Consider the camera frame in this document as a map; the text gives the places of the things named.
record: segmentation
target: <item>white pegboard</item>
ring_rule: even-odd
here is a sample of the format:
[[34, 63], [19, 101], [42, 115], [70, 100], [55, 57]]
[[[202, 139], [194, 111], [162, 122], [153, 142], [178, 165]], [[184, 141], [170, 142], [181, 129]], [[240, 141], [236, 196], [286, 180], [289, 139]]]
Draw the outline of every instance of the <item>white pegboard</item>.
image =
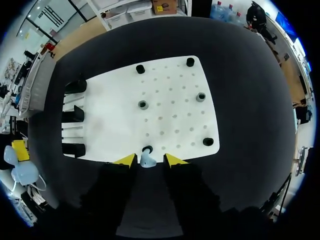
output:
[[[194, 66], [186, 65], [187, 58], [194, 58]], [[137, 65], [143, 65], [145, 73], [138, 74]], [[196, 101], [198, 93], [206, 94], [203, 102]], [[136, 153], [140, 161], [142, 148], [148, 145], [157, 162], [163, 162], [165, 153], [185, 160], [219, 150], [215, 108], [196, 56], [142, 62], [97, 75], [87, 80], [79, 101], [85, 119], [76, 123], [83, 128], [74, 136], [83, 134], [86, 155], [82, 159], [114, 162]], [[139, 101], [146, 101], [148, 109], [141, 110]], [[213, 145], [204, 146], [204, 138], [212, 138]]]

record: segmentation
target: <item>white storage box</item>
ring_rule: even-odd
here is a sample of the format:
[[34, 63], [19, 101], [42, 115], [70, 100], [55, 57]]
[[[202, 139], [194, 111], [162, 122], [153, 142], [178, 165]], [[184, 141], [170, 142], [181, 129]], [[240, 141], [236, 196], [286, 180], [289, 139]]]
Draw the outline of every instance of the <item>white storage box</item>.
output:
[[127, 14], [126, 6], [113, 8], [110, 10], [110, 13], [117, 14], [105, 19], [105, 21], [111, 26], [111, 29], [115, 29], [117, 27], [130, 23], [131, 17], [129, 14]]
[[150, 19], [152, 18], [152, 3], [151, 1], [138, 1], [134, 4], [132, 4], [128, 8], [128, 14], [131, 15], [133, 20], [140, 21], [140, 20], [145, 20], [145, 19]]
[[120, 0], [93, 0], [92, 2], [96, 6], [97, 9], [101, 10], [112, 4], [118, 3]]

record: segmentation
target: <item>black table surface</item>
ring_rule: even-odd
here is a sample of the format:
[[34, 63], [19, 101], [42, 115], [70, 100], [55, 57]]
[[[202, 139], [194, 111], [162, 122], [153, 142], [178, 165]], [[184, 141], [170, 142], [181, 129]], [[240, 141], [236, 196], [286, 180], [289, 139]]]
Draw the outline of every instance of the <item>black table surface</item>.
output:
[[[29, 119], [28, 130], [30, 158], [47, 181], [43, 196], [49, 203], [55, 205], [56, 199], [79, 206], [79, 196], [103, 164], [62, 153], [65, 85], [80, 73], [89, 79], [140, 62], [188, 55], [201, 61], [220, 140], [218, 153], [190, 161], [202, 168], [203, 179], [220, 196], [221, 209], [260, 207], [280, 188], [291, 170], [295, 126], [289, 89], [271, 50], [255, 33], [235, 25], [164, 17], [101, 34], [57, 62], [44, 111]], [[118, 235], [165, 238], [182, 233], [162, 167], [138, 169]]]

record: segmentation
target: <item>water bottle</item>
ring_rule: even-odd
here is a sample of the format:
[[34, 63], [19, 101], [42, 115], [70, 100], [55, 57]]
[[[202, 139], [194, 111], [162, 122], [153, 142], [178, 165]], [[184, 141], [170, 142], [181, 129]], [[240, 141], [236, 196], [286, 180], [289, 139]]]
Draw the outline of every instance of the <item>water bottle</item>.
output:
[[229, 4], [229, 7], [225, 9], [224, 21], [226, 23], [229, 23], [232, 20], [233, 16], [236, 15], [236, 13], [232, 10], [232, 7], [233, 6], [231, 4]]
[[210, 18], [224, 21], [225, 9], [221, 6], [221, 2], [218, 1], [217, 5], [213, 5], [211, 9]]
[[243, 27], [245, 25], [244, 21], [243, 21], [243, 18], [241, 17], [241, 13], [240, 12], [236, 13], [236, 18], [234, 19], [233, 24], [235, 24], [235, 25], [237, 25], [239, 27]]

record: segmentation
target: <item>cardboard box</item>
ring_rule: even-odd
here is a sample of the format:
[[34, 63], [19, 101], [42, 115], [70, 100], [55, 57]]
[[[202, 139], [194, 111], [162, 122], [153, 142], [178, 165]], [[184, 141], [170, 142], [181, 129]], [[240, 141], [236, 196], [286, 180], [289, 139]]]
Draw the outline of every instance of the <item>cardboard box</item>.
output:
[[177, 0], [152, 0], [154, 14], [176, 14]]

